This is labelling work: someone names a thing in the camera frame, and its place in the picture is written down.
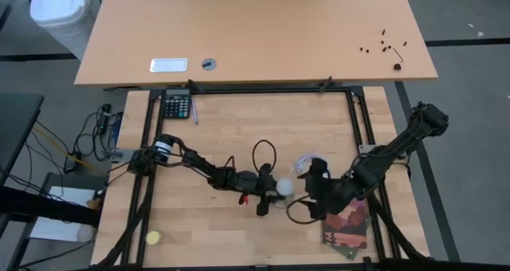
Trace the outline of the landscape illustrated book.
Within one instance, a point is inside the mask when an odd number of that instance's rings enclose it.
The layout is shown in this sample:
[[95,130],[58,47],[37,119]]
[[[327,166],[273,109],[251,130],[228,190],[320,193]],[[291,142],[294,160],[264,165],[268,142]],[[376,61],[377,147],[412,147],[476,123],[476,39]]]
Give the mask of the landscape illustrated book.
[[366,203],[353,199],[338,214],[327,214],[322,221],[322,242],[330,246],[366,249],[370,225]]

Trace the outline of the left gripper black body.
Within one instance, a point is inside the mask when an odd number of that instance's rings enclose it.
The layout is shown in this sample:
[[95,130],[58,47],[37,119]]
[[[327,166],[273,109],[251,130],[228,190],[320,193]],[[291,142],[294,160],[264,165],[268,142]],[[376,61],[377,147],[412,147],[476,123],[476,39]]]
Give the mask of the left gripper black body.
[[238,190],[241,196],[238,204],[248,204],[249,196],[256,195],[260,198],[257,204],[257,216],[265,216],[269,212],[269,204],[279,199],[277,192],[277,181],[270,175],[272,166],[264,163],[256,175],[251,171],[240,171],[238,173]]

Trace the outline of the black side table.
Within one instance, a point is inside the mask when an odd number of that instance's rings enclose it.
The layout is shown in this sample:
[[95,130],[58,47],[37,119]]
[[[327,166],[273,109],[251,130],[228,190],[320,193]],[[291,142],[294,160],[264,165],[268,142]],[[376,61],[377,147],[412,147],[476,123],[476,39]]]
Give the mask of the black side table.
[[44,101],[43,95],[0,92],[0,187],[10,173]]

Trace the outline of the black bar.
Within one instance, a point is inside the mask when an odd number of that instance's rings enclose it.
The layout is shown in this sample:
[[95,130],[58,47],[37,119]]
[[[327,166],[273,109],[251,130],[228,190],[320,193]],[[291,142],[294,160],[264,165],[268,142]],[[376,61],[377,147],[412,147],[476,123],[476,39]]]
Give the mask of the black bar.
[[11,187],[0,187],[0,211],[98,226],[100,212]]

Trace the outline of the white sheet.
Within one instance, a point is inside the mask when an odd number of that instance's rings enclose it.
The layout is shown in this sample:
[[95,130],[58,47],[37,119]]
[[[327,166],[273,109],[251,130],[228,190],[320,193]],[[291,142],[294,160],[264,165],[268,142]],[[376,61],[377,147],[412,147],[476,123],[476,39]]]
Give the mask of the white sheet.
[[[87,207],[93,199],[94,190],[74,187],[51,187],[49,193],[58,200],[74,202]],[[31,239],[54,240],[63,242],[88,242],[96,235],[96,227],[75,222],[63,222],[49,218],[38,218],[29,237]]]

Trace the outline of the white trash bin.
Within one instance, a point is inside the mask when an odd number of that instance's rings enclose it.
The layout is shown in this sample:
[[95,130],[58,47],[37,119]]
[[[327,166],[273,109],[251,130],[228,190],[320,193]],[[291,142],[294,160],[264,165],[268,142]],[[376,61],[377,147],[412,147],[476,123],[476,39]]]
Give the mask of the white trash bin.
[[31,0],[30,17],[79,61],[95,23],[91,0]]

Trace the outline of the light wooden desk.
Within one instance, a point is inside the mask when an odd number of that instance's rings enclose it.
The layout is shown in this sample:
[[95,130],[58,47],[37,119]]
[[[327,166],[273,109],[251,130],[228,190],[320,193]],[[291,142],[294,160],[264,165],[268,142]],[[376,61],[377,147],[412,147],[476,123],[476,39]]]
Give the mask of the light wooden desk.
[[[186,58],[187,71],[151,73],[157,58]],[[207,58],[217,62],[212,71],[202,68]],[[402,69],[394,70],[395,64]],[[289,82],[329,76],[435,80],[408,1],[103,0],[75,82]]]

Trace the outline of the black calculator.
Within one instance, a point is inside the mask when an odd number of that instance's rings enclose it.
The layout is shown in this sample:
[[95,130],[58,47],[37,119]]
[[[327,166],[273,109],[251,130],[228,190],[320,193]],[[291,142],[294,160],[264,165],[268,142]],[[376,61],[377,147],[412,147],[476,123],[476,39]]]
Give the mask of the black calculator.
[[164,92],[163,117],[184,120],[190,117],[191,94],[188,88],[169,88]]

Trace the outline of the green card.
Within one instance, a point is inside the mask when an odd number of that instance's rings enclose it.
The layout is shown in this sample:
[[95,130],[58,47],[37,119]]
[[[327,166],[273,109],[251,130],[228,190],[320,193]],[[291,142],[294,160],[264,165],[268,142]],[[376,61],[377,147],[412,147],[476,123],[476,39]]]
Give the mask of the green card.
[[332,245],[331,246],[336,252],[342,254],[345,256],[346,259],[350,260],[350,261],[354,261],[358,252],[359,252],[359,249],[358,248],[351,248],[351,247],[348,247],[348,246],[336,246],[336,245]]

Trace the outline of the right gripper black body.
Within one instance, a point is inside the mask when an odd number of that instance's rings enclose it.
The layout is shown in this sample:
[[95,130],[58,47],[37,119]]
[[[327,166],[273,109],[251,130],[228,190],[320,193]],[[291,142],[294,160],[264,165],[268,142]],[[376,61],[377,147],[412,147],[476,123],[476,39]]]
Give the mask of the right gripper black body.
[[316,202],[308,206],[313,219],[325,219],[327,214],[338,214],[344,210],[355,197],[355,184],[348,177],[341,179],[325,178],[329,175],[328,163],[320,158],[313,158],[309,169],[314,171],[312,179],[306,179],[306,192]]

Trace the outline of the black power adapter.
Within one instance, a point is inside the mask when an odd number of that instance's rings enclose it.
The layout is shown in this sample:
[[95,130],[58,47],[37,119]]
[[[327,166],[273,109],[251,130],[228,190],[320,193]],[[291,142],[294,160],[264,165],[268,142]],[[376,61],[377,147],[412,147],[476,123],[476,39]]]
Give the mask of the black power adapter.
[[73,173],[78,170],[80,164],[76,162],[74,159],[81,159],[82,154],[79,151],[75,151],[70,153],[65,158],[65,165],[63,167],[63,172],[65,174]]

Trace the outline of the black aluminium table frame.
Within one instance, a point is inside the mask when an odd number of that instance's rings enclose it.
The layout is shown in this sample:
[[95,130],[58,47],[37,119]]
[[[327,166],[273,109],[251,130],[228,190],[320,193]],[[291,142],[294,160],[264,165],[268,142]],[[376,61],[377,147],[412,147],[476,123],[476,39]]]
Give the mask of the black aluminium table frame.
[[[324,156],[333,175],[350,165],[360,144],[387,143],[396,131],[381,87],[366,87],[364,99],[346,89],[309,92],[297,88],[258,89],[246,93],[204,93],[194,99],[194,119],[159,121],[159,102],[149,92],[130,92],[120,128],[119,146],[135,149],[155,132],[175,135],[211,163],[233,156],[239,170],[274,161],[275,175],[289,177],[295,160],[308,153]],[[257,198],[245,206],[233,192],[212,189],[185,167],[159,168],[148,227],[163,240],[146,245],[132,239],[129,261],[143,252],[148,269],[338,269],[348,259],[321,241],[321,225],[307,224],[307,209],[271,207],[256,214]]]

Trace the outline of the silver rectangular desk plate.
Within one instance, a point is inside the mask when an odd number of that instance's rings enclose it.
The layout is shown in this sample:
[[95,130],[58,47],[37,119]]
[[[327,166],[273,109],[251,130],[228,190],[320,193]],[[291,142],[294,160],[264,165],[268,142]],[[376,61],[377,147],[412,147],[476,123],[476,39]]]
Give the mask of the silver rectangular desk plate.
[[184,73],[187,71],[186,58],[157,58],[151,61],[151,73]]

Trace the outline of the white lightbulb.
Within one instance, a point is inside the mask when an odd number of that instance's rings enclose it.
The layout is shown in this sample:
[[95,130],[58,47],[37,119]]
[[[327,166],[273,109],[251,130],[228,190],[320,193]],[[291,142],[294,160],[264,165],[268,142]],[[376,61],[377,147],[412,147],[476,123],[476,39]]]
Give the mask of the white lightbulb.
[[293,182],[289,178],[281,178],[277,181],[276,189],[278,194],[287,197],[293,194]]

